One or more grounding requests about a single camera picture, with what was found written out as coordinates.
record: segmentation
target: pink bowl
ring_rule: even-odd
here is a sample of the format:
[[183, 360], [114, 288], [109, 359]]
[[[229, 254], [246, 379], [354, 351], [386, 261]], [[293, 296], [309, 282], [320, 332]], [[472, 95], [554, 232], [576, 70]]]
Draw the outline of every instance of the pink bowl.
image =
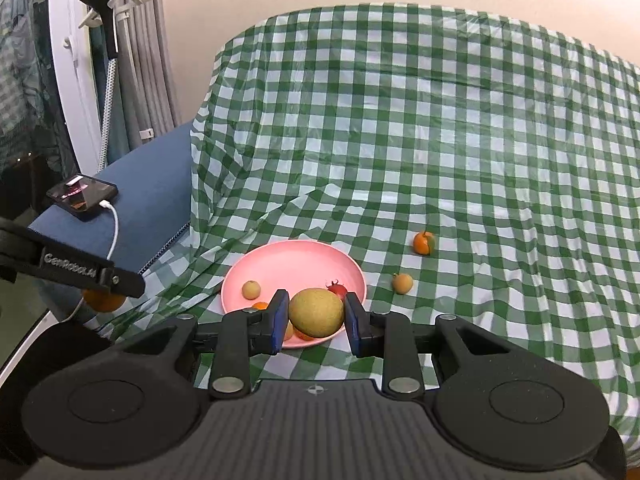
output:
[[[260, 296], [255, 300], [242, 297], [242, 286], [254, 280], [260, 284]], [[222, 284], [222, 310], [232, 312], [257, 301], [269, 303], [275, 291], [284, 288], [289, 297], [310, 287], [326, 287], [338, 281], [348, 291], [355, 292], [364, 303], [367, 285], [360, 267], [353, 259], [331, 245], [314, 240], [283, 240], [258, 247], [245, 254], [229, 270]], [[305, 341], [295, 334], [283, 348], [303, 348], [327, 341], [342, 332], [322, 339]]]

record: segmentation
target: black phone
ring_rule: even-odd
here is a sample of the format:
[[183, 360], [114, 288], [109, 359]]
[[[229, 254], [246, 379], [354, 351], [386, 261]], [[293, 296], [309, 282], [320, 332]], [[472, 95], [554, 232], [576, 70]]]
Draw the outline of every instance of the black phone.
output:
[[118, 194], [118, 188], [83, 174], [77, 174], [64, 182], [56, 184], [47, 191], [47, 196], [81, 220], [96, 216], [101, 208], [101, 200], [112, 200]]

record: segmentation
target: gray ribbed surface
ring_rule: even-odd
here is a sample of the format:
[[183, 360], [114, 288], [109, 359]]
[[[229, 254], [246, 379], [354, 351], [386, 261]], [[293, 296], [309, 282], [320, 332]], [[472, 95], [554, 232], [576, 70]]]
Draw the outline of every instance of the gray ribbed surface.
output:
[[[324, 388], [318, 395], [307, 389]], [[601, 478], [586, 465], [514, 473], [451, 448], [420, 406], [380, 396], [369, 380], [263, 381], [251, 396], [215, 403], [176, 449], [117, 471], [39, 461], [27, 480], [377, 480]]]

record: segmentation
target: plastic tablecloth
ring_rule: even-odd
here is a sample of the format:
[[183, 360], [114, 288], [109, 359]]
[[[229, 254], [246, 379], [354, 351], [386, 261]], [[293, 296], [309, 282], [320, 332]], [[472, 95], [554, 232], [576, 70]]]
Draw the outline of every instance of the plastic tablecloth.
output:
[[[219, 319], [211, 291], [242, 254], [320, 240], [360, 264], [366, 308], [455, 313], [593, 380], [638, 465], [639, 96], [628, 62], [501, 16], [360, 5], [270, 18], [216, 57], [191, 129], [190, 232], [148, 271], [145, 297], [92, 323], [118, 338], [187, 309]], [[411, 248], [424, 228], [429, 257]], [[399, 271], [415, 280], [405, 296], [390, 290]], [[381, 372], [344, 334], [252, 358], [254, 380]]]

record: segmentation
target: gray curtain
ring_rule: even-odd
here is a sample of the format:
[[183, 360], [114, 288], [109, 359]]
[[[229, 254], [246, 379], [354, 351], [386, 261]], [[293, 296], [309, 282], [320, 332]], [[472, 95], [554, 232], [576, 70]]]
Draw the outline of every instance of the gray curtain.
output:
[[182, 124], [167, 51], [162, 0], [129, 11], [118, 27], [118, 72], [129, 145], [142, 144], [140, 131], [160, 136]]

